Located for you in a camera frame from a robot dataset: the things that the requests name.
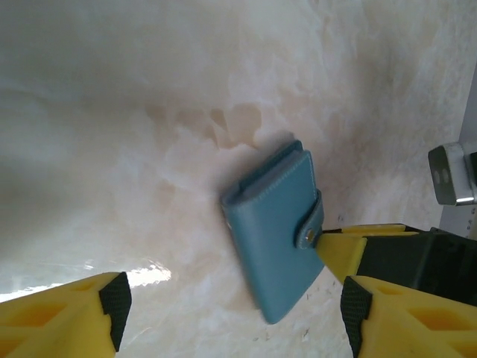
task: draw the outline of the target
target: blue wallet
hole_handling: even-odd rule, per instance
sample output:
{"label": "blue wallet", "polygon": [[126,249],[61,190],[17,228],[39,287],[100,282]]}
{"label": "blue wallet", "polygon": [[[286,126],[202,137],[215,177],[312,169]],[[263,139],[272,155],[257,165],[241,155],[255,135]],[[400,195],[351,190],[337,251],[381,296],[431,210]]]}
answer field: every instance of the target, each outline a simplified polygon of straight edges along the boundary
{"label": "blue wallet", "polygon": [[232,185],[221,205],[257,306],[277,323],[323,269],[323,224],[312,156],[298,140]]}

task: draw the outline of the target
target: black rubber pad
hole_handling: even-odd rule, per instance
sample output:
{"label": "black rubber pad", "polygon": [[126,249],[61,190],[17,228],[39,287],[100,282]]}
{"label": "black rubber pad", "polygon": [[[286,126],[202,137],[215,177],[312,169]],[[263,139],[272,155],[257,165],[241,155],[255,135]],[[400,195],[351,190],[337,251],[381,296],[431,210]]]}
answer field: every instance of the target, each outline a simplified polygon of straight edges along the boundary
{"label": "black rubber pad", "polygon": [[470,165],[472,166],[473,174],[474,174],[473,180],[474,182],[477,182],[477,152],[469,155],[469,159],[470,159]]}
{"label": "black rubber pad", "polygon": [[111,340],[116,352],[119,352],[127,315],[131,308],[132,298],[126,272],[121,272],[103,289],[99,291],[101,306],[105,315],[111,317]]}
{"label": "black rubber pad", "polygon": [[340,303],[341,316],[355,358],[359,355],[363,342],[361,323],[369,316],[372,300],[373,294],[361,287],[350,276],[344,279]]}

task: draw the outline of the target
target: wallet strap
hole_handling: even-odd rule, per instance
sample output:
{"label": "wallet strap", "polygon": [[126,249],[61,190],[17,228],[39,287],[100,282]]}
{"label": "wallet strap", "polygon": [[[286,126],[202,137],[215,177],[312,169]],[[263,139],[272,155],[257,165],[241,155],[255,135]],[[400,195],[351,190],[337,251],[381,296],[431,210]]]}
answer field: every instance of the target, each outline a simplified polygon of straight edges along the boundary
{"label": "wallet strap", "polygon": [[323,232],[321,225],[323,225],[324,211],[320,190],[317,190],[317,194],[317,200],[312,212],[298,230],[298,234],[295,239],[295,245],[297,248],[314,248],[317,238]]}

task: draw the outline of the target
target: wallet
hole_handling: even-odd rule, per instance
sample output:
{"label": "wallet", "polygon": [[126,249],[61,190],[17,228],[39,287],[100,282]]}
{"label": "wallet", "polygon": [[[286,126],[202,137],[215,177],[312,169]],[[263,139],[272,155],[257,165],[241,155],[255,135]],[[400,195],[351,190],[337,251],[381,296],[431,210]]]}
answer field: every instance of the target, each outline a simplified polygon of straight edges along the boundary
{"label": "wallet", "polygon": [[266,322],[282,319],[323,269],[315,245],[323,224],[312,156],[295,140],[233,184],[221,206]]}

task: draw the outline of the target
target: white marble surface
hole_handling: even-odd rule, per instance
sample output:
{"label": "white marble surface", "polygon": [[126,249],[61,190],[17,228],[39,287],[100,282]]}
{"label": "white marble surface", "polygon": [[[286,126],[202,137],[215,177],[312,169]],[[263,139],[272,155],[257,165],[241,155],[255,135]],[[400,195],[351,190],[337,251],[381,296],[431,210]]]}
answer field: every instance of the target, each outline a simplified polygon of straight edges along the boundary
{"label": "white marble surface", "polygon": [[118,357],[350,357],[328,271],[264,323],[218,192],[293,133],[327,227],[438,225],[426,155],[458,137],[475,1],[0,8],[0,299],[128,271]]}

